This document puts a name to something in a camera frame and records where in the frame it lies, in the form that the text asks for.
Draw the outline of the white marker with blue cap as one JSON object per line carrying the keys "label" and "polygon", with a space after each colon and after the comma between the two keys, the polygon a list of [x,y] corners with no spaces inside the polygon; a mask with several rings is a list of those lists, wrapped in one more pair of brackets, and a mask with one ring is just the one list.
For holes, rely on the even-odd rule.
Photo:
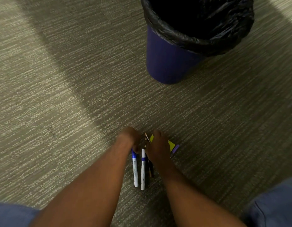
{"label": "white marker with blue cap", "polygon": [[141,149],[141,190],[145,190],[146,179],[146,153],[145,149]]}
{"label": "white marker with blue cap", "polygon": [[137,168],[137,156],[136,153],[131,149],[132,153],[132,163],[133,163],[133,180],[134,180],[134,186],[139,186],[139,179],[138,179],[138,168]]}

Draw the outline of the black plastic bin liner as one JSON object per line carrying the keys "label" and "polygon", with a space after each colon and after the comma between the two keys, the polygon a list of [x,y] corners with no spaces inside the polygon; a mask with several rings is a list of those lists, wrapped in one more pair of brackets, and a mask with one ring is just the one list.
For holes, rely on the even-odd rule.
{"label": "black plastic bin liner", "polygon": [[206,57],[234,49],[254,24],[254,0],[140,0],[151,30]]}

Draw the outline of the black pen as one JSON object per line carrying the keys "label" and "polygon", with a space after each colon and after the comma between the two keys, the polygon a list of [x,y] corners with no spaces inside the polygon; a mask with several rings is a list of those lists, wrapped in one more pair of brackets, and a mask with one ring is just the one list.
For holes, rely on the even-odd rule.
{"label": "black pen", "polygon": [[149,157],[147,156],[147,161],[148,161],[148,172],[149,172],[149,177],[153,178],[154,177],[154,170],[153,170],[153,163],[150,161]]}

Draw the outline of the yellow paper note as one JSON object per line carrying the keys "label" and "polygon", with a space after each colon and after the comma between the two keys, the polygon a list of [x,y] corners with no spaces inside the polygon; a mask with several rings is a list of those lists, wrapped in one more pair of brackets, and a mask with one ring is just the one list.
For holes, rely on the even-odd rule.
{"label": "yellow paper note", "polygon": [[[153,141],[153,139],[154,139],[154,135],[152,134],[151,136],[150,136],[150,141],[151,141],[151,143],[152,143],[152,141]],[[171,142],[171,141],[168,141],[168,144],[169,144],[169,147],[170,147],[170,152],[172,151],[172,149],[175,147],[175,145],[176,144],[174,144],[173,142]]]}

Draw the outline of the person's leg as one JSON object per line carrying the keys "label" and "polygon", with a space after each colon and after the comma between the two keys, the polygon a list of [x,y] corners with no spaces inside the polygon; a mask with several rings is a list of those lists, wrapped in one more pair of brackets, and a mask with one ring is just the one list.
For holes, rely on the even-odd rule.
{"label": "person's leg", "polygon": [[28,227],[39,212],[28,206],[0,203],[0,227]]}
{"label": "person's leg", "polygon": [[254,198],[241,220],[247,227],[292,227],[292,177]]}

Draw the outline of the person's right hand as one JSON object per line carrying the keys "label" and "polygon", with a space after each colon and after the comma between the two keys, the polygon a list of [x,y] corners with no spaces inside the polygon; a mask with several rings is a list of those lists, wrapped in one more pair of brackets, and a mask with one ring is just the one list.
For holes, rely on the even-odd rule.
{"label": "person's right hand", "polygon": [[168,142],[152,142],[146,145],[146,154],[157,171],[164,171],[172,165]]}

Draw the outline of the person's right forearm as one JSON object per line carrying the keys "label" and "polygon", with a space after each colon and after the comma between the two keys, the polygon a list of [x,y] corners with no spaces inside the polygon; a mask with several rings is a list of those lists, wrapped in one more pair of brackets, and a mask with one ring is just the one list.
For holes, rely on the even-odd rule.
{"label": "person's right forearm", "polygon": [[177,227],[247,227],[199,192],[171,161],[155,167],[166,188]]}

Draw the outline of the person's left leg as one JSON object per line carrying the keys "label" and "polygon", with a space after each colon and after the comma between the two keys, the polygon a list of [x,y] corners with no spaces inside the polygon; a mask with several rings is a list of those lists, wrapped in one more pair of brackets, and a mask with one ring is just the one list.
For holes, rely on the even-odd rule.
{"label": "person's left leg", "polygon": [[28,206],[0,203],[0,227],[28,227],[39,212]]}

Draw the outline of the person's left forearm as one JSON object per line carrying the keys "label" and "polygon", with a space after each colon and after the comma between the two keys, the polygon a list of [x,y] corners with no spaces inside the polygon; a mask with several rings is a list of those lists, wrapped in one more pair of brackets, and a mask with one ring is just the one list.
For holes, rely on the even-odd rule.
{"label": "person's left forearm", "polygon": [[130,150],[114,144],[66,186],[29,227],[110,227]]}

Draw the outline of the person's right leg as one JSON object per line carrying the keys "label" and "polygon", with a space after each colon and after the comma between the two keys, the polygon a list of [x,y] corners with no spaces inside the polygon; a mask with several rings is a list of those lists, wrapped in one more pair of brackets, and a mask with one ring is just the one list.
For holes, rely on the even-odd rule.
{"label": "person's right leg", "polygon": [[241,220],[247,227],[292,227],[292,177],[254,198]]}

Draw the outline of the blue trash bin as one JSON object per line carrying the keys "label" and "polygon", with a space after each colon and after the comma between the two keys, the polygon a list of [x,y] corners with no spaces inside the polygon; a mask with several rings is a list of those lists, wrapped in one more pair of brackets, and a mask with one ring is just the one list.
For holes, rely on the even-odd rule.
{"label": "blue trash bin", "polygon": [[147,26],[146,68],[149,75],[163,84],[176,84],[204,56],[170,44]]}

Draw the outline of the person's left hand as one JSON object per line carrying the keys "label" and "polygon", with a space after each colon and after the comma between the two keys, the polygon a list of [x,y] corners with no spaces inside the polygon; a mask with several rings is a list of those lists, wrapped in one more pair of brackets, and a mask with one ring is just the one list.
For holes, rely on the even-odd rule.
{"label": "person's left hand", "polygon": [[118,134],[116,145],[120,150],[129,152],[132,149],[134,138],[137,137],[141,137],[140,132],[128,126]]}

